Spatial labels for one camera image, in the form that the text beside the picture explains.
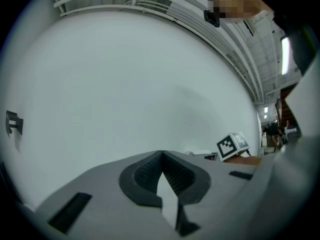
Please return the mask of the person's right forearm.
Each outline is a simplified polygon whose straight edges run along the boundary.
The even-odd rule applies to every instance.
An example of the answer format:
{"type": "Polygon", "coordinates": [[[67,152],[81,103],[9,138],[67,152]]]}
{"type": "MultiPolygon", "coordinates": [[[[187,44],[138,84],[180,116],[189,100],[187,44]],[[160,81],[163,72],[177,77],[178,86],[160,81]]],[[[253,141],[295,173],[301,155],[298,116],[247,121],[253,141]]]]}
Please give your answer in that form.
{"type": "Polygon", "coordinates": [[[224,160],[223,162],[229,163],[229,164],[259,166],[261,161],[262,161],[262,158],[258,156],[242,157],[240,155],[234,155],[224,160]]]}

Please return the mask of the brown wooden staircase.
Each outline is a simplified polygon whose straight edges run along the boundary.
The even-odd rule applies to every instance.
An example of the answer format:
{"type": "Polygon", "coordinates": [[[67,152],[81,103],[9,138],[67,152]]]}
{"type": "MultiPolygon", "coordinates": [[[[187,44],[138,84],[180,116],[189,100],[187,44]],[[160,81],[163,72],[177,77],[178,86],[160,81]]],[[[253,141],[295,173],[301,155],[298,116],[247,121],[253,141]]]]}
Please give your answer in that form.
{"type": "Polygon", "coordinates": [[[278,125],[278,127],[284,129],[287,141],[298,139],[302,135],[298,122],[286,102],[286,98],[293,91],[296,85],[297,84],[295,83],[290,86],[281,88],[279,97],[277,98],[277,101],[275,103],[276,124],[278,125]]]}

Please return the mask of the empty black wall holder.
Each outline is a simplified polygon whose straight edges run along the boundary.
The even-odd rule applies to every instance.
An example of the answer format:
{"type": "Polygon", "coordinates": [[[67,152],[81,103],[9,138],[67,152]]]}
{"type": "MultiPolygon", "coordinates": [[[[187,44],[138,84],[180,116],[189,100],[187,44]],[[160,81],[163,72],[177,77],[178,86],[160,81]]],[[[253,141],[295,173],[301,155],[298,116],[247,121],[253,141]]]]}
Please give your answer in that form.
{"type": "Polygon", "coordinates": [[[20,135],[23,135],[23,124],[24,120],[19,118],[17,113],[6,111],[5,130],[8,137],[12,134],[13,129],[16,129],[20,135]]]}

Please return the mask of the person's black shirt torso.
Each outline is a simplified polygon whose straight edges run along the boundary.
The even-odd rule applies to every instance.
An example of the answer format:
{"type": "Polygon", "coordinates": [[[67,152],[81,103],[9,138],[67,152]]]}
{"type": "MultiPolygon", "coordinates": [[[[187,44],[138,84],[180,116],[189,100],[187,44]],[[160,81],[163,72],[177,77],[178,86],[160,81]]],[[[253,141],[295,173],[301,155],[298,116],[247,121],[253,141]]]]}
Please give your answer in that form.
{"type": "Polygon", "coordinates": [[[302,75],[320,52],[320,0],[276,0],[275,22],[288,37],[302,75]]]}

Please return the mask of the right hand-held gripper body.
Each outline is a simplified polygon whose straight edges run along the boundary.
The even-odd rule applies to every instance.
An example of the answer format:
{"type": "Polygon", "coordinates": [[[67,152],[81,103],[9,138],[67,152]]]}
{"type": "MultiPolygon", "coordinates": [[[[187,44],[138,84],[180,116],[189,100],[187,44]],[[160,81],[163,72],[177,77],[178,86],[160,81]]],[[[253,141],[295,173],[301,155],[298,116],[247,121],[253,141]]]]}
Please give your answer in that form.
{"type": "Polygon", "coordinates": [[[244,158],[251,156],[249,152],[250,146],[241,132],[230,132],[216,145],[218,152],[205,154],[205,159],[224,162],[234,156],[244,158]]]}

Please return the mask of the long ceiling light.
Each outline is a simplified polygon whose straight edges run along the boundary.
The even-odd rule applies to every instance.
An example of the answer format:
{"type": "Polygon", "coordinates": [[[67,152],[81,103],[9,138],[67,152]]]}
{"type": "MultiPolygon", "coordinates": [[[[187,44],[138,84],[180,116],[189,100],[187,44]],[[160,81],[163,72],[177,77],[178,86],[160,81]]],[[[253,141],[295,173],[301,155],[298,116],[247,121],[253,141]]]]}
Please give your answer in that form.
{"type": "Polygon", "coordinates": [[[281,74],[286,75],[289,70],[290,54],[291,54],[291,45],[288,37],[283,37],[281,39],[281,50],[282,50],[281,74]]]}

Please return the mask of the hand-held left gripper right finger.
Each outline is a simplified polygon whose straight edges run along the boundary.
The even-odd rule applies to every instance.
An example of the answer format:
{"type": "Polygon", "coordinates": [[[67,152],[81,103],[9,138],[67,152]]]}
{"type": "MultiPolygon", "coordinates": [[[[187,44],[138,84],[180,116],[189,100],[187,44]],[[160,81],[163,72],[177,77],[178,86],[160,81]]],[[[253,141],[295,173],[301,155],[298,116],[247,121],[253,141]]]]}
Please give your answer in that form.
{"type": "Polygon", "coordinates": [[[173,198],[163,198],[164,210],[174,224],[162,228],[162,240],[252,240],[256,204],[244,191],[256,169],[163,151],[162,173],[173,198]]]}

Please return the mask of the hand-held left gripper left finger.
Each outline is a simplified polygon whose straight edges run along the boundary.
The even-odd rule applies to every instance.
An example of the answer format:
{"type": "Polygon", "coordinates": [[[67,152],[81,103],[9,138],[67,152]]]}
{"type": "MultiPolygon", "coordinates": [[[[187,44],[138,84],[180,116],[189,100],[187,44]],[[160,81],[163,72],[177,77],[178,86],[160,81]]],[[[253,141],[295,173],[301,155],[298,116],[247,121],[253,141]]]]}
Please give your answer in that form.
{"type": "Polygon", "coordinates": [[[55,240],[178,240],[157,195],[163,152],[93,167],[36,210],[55,240]]]}

